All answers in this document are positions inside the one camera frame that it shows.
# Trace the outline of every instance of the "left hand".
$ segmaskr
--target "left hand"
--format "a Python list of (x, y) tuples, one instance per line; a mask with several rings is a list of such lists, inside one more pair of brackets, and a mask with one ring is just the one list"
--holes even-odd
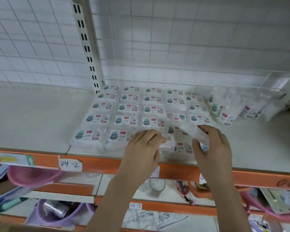
[(155, 171), (159, 162), (158, 148), (166, 139), (157, 130), (143, 130), (133, 135), (116, 174), (137, 190)]

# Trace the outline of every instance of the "white tiled wall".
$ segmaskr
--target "white tiled wall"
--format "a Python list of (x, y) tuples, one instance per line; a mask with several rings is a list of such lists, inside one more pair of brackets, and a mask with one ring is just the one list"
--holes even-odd
[[(290, 72), (290, 0), (90, 2), (105, 79), (260, 86)], [(273, 75), (263, 86), (290, 77)]]
[(70, 0), (0, 0), (0, 81), (92, 88)]

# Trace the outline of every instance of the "hand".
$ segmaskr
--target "hand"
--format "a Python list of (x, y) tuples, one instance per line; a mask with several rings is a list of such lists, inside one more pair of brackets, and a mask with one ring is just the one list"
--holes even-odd
[(117, 175), (137, 190), (155, 171), (159, 162), (159, 146), (166, 139), (157, 130), (143, 130), (133, 135), (125, 152)]
[(221, 184), (233, 184), (232, 151), (228, 139), (219, 129), (208, 125), (198, 127), (208, 133), (209, 150), (204, 153), (197, 139), (192, 140), (192, 149), (207, 184), (210, 188)]

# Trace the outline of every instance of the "pink bowl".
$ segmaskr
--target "pink bowl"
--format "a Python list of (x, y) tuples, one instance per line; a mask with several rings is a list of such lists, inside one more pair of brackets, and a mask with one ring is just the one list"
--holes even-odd
[(96, 206), (92, 203), (86, 203), (86, 207), (87, 207), (88, 211), (90, 211), (91, 214), (93, 215), (93, 214), (95, 214), (95, 211), (96, 211), (98, 206)]
[(254, 206), (254, 207), (260, 209), (261, 211), (263, 211), (263, 212), (265, 212), (265, 213), (267, 213), (275, 218), (283, 220), (285, 222), (290, 221), (290, 214), (281, 214), (281, 215), (276, 214), (271, 208), (264, 207), (258, 200), (256, 200), (254, 197), (252, 197), (252, 195), (249, 194), (247, 191), (242, 191), (241, 195), (246, 199), (247, 204), (250, 204), (251, 206)]
[(8, 167), (7, 173), (9, 180), (14, 185), (33, 188), (53, 182), (63, 174), (63, 171), (11, 165)]
[(55, 220), (54, 217), (51, 215), (46, 215), (43, 205), (46, 202), (46, 199), (39, 199), (38, 205), (36, 206), (36, 213), (38, 218), (48, 226), (63, 226), (67, 224), (68, 222), (71, 222), (73, 218), (75, 218), (78, 213), (81, 211), (82, 207), (84, 206), (84, 203), (81, 203), (76, 210), (68, 215), (67, 217), (61, 219), (61, 220)]

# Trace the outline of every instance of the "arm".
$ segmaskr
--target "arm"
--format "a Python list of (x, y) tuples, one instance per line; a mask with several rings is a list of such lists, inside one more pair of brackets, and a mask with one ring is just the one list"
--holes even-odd
[(157, 168), (157, 149), (165, 141), (157, 130), (143, 130), (132, 137), (125, 148), (118, 172), (108, 184), (85, 232), (120, 230), (134, 193)]
[(209, 150), (203, 153), (200, 143), (193, 139), (192, 148), (217, 207), (220, 232), (251, 232), (241, 196), (234, 186), (232, 151), (228, 139), (219, 129), (200, 125), (208, 133)]

